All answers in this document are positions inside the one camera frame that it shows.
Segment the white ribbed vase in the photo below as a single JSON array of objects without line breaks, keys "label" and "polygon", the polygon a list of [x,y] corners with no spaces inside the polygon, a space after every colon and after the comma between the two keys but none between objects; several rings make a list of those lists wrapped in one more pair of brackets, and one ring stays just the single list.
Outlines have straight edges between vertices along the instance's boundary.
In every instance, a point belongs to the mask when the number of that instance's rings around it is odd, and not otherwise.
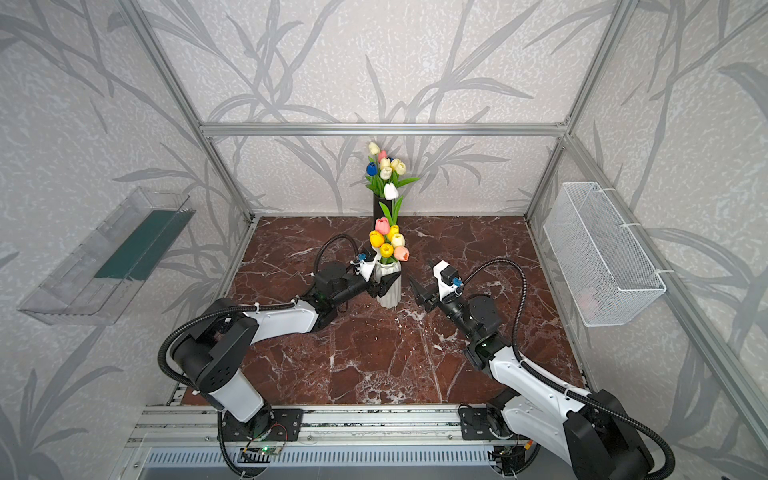
[{"label": "white ribbed vase", "polygon": [[373,278],[379,285],[375,293],[376,300],[384,308],[395,308],[402,295],[402,267],[399,261],[384,264],[377,260]]}]

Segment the bunch of remaining tulips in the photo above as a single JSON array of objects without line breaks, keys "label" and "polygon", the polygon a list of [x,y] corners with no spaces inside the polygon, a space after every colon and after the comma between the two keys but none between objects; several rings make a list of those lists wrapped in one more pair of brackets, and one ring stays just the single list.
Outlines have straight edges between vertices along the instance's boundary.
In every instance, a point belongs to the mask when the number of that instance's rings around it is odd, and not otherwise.
[{"label": "bunch of remaining tulips", "polygon": [[410,251],[406,244],[404,247],[397,248],[394,248],[391,245],[390,240],[392,236],[397,233],[402,234],[399,226],[396,224],[390,226],[389,222],[384,217],[375,221],[374,229],[369,233],[369,242],[373,249],[381,255],[379,260],[384,264],[392,263],[394,261],[407,262],[410,258]]}]

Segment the black cylindrical vase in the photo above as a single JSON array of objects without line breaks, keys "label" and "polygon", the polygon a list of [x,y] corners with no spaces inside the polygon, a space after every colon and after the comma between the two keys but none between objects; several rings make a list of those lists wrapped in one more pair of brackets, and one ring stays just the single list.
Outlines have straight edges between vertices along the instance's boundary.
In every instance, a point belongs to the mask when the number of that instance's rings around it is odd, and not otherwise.
[{"label": "black cylindrical vase", "polygon": [[384,210],[382,209],[381,205],[386,206],[388,210],[392,209],[391,200],[387,200],[382,196],[374,194],[373,195],[373,221],[376,221],[381,217],[385,216]]}]

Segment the light blue tulip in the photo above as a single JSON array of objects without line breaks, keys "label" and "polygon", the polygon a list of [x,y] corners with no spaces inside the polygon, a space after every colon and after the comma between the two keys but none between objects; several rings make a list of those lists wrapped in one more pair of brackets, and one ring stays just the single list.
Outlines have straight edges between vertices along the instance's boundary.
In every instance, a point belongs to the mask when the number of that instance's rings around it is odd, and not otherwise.
[{"label": "light blue tulip", "polygon": [[389,222],[389,225],[390,226],[395,225],[397,223],[397,220],[400,214],[403,198],[400,195],[398,188],[393,182],[389,182],[384,185],[382,197],[392,201],[391,210],[388,210],[387,207],[384,205],[381,205],[381,207],[385,213],[384,218],[387,219],[387,221]]}]

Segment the pale yellow tulip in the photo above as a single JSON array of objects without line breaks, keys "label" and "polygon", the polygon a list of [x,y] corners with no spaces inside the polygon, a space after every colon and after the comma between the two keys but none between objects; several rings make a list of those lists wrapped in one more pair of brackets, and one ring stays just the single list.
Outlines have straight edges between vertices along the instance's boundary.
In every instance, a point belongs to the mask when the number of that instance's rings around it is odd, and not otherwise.
[{"label": "pale yellow tulip", "polygon": [[389,180],[392,176],[393,170],[391,167],[391,160],[389,158],[382,158],[379,161],[379,176],[383,180]]}]

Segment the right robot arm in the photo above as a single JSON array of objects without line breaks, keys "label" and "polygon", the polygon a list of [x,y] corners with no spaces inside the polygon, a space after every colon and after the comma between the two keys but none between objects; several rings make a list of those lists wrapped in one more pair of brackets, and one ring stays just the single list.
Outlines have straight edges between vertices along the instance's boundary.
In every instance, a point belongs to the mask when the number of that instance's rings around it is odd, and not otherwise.
[{"label": "right robot arm", "polygon": [[616,413],[621,403],[601,390],[573,388],[524,356],[498,332],[502,317],[487,295],[464,299],[438,279],[426,288],[409,280],[416,302],[425,311],[440,309],[470,340],[470,363],[512,390],[492,402],[499,411],[502,434],[525,436],[566,461],[578,479],[642,479],[654,460],[639,432],[627,423],[568,393],[595,400]]}]

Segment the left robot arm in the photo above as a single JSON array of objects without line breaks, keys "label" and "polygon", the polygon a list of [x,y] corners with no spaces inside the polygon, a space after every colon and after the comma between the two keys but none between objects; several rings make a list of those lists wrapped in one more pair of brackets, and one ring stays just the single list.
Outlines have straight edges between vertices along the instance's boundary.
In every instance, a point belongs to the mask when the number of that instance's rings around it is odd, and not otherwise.
[{"label": "left robot arm", "polygon": [[361,259],[348,266],[334,261],[315,274],[305,294],[288,303],[249,306],[221,298],[169,334],[159,349],[158,365],[166,376],[242,424],[264,417],[270,407],[241,370],[250,346],[319,331],[337,317],[341,305],[359,294],[385,296],[401,272],[377,279],[375,265]]}]

